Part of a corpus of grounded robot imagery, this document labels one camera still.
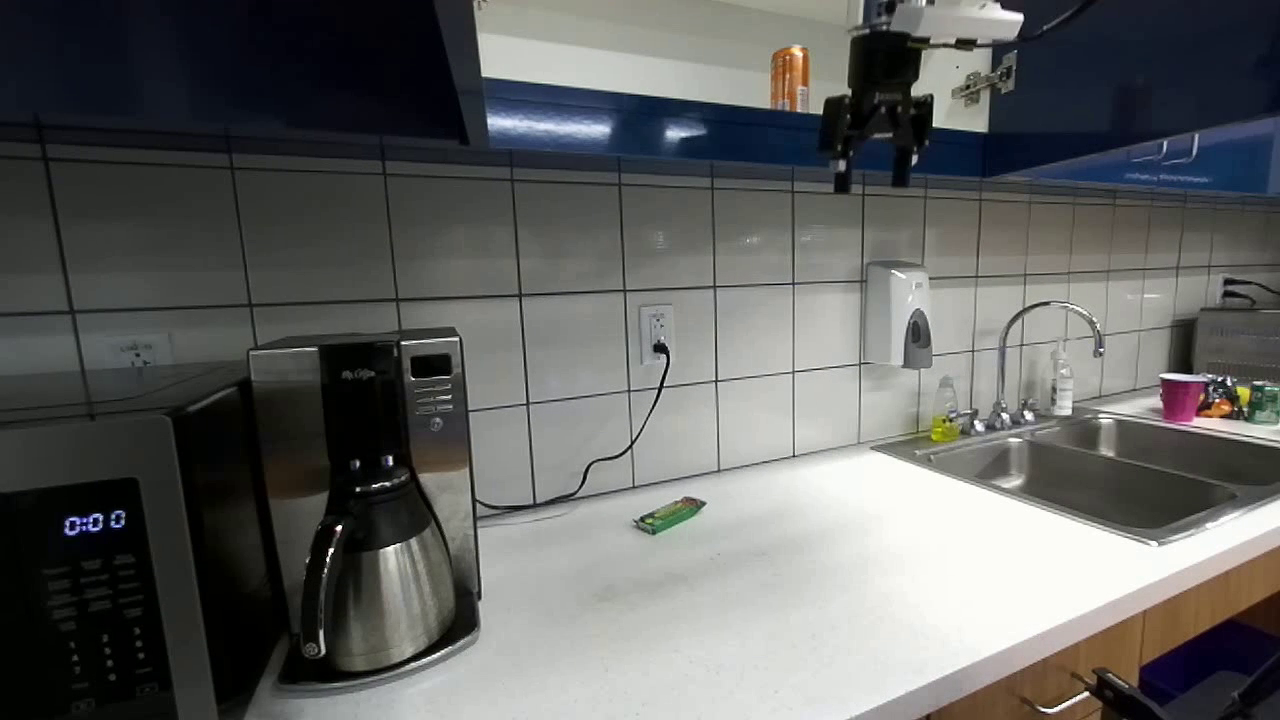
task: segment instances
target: microwave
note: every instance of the microwave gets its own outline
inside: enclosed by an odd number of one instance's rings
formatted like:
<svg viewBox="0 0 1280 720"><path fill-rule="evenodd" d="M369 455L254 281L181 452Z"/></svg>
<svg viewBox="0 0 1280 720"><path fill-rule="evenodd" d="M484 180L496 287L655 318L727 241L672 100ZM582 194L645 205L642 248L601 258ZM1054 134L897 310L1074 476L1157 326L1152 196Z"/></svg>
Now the microwave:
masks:
<svg viewBox="0 0 1280 720"><path fill-rule="evenodd" d="M70 384L96 399L0 415L4 716L244 716L283 631L244 380Z"/></svg>

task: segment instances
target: coffee maker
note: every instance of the coffee maker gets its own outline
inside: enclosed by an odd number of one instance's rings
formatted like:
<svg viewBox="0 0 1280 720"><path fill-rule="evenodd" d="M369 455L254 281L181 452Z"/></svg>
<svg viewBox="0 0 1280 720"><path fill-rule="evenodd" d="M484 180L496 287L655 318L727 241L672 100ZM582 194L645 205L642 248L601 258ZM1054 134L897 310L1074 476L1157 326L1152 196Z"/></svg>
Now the coffee maker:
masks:
<svg viewBox="0 0 1280 720"><path fill-rule="evenodd" d="M248 353L293 653L283 684L434 664L480 631L477 486L458 334Z"/></svg>

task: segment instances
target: stainless steel sink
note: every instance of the stainless steel sink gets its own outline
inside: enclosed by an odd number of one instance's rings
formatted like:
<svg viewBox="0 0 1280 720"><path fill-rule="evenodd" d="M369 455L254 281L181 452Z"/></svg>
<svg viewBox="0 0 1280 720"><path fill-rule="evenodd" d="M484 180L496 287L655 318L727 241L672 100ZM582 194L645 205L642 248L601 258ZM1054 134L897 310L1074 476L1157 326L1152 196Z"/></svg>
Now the stainless steel sink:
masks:
<svg viewBox="0 0 1280 720"><path fill-rule="evenodd" d="M1054 420L889 452L1157 544L1280 491L1280 450L1129 420Z"/></svg>

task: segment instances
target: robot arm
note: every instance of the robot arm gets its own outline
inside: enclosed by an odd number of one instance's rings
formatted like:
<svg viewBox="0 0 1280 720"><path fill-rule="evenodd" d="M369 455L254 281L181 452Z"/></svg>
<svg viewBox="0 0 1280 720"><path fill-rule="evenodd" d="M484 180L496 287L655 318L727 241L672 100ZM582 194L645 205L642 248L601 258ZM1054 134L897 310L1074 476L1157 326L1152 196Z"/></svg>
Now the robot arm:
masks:
<svg viewBox="0 0 1280 720"><path fill-rule="evenodd" d="M914 96L924 49L1001 45L1019 29L1025 17L998 0L868 0L865 29L847 41L847 92L824 100L822 150L836 194L847 194L854 151L868 142L893 142L893 190L914 180L933 134L933 96Z"/></svg>

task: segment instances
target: green marker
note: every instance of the green marker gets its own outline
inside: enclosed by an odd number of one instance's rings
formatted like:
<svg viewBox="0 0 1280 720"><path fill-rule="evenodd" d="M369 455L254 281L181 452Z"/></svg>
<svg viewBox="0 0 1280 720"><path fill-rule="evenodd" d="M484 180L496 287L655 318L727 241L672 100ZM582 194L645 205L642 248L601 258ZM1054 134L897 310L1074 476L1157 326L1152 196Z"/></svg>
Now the green marker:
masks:
<svg viewBox="0 0 1280 720"><path fill-rule="evenodd" d="M672 503L665 503L665 509L655 509L655 511L637 517L637 527L642 527L645 538L662 538L662 533L691 520L698 511L706 511L706 503L710 503L710 499L682 495L682 499L672 499Z"/></svg>

